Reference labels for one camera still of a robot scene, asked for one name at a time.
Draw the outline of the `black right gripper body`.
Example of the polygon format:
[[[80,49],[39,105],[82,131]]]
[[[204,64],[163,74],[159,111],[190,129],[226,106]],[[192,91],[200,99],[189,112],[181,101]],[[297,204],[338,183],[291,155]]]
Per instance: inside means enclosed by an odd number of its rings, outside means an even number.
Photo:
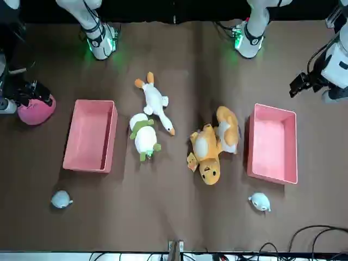
[[[18,105],[29,106],[31,100],[39,100],[44,104],[51,106],[52,98],[49,88],[37,80],[26,82],[25,85],[18,88],[12,98]]]

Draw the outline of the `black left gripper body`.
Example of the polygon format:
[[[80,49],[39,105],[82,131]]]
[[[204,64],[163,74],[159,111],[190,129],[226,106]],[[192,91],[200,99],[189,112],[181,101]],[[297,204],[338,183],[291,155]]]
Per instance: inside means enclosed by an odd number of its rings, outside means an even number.
[[[329,86],[328,80],[321,75],[321,71],[310,71],[307,73],[306,89],[312,89],[314,92],[318,92],[322,88]]]

